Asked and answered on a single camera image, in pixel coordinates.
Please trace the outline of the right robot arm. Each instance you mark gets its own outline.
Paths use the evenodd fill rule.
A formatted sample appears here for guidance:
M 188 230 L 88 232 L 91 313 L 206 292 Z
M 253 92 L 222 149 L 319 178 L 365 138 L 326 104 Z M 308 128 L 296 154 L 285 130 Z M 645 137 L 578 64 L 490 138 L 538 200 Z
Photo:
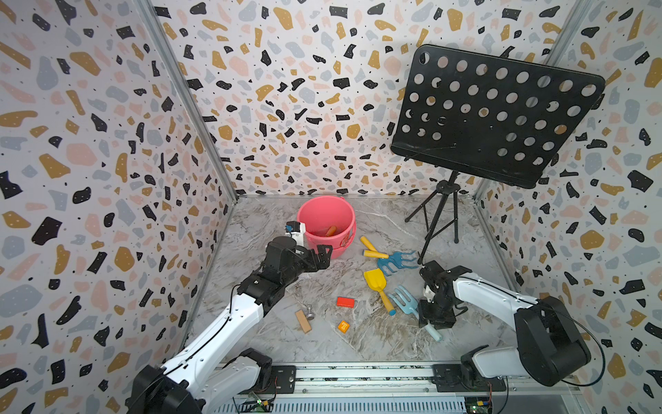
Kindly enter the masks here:
M 528 376 L 543 386 L 565 381 L 591 361 L 581 327 L 565 305 L 553 297 L 533 298 L 492 284 L 467 267 L 443 269 L 437 262 L 422 266 L 424 297 L 418 305 L 424 328 L 452 329 L 475 305 L 515 331 L 510 347 L 479 346 L 459 363 L 436 367 L 436 379 L 456 374 L 469 391 L 502 391 L 510 376 Z

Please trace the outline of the light blue garden fork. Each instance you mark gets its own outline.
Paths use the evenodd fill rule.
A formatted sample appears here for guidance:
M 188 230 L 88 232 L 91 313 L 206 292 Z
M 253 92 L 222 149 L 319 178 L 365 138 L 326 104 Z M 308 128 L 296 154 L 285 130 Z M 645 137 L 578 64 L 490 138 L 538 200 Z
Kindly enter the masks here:
M 405 315 L 411 315 L 414 317 L 417 320 L 419 326 L 425 329 L 425 331 L 429 333 L 429 336 L 431 336 L 435 342 L 439 343 L 441 341 L 441 333 L 439 333 L 439 331 L 434 326 L 432 326 L 432 324 L 423 324 L 418 312 L 418 301 L 405 287 L 396 286 L 394 288 L 394 293 L 389 294 L 389 298 L 400 308 L 400 310 Z

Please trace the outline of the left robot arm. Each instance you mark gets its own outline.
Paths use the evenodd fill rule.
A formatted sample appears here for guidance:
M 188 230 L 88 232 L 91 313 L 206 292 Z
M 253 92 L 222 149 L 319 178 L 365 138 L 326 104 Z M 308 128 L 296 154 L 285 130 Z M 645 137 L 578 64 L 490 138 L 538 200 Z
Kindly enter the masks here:
M 141 369 L 126 401 L 128 411 L 212 413 L 239 393 L 267 389 L 271 358 L 250 348 L 226 366 L 221 363 L 301 274 L 328 268 L 332 252 L 329 245 L 308 249 L 288 236 L 270 241 L 259 268 L 232 288 L 229 305 L 212 324 L 160 367 Z

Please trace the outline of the yellow scoop yellow handle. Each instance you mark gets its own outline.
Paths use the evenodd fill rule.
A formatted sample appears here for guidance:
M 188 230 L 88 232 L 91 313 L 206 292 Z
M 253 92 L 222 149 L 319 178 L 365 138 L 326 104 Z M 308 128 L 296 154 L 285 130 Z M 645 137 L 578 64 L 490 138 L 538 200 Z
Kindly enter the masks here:
M 391 300 L 384 292 L 387 286 L 387 281 L 384 276 L 384 273 L 380 269 L 374 269 L 364 272 L 363 275 L 365 281 L 367 282 L 367 286 L 372 291 L 375 291 L 376 293 L 379 294 L 379 297 L 381 298 L 384 308 L 386 308 L 388 314 L 390 316 L 395 316 L 397 312 L 393 307 Z

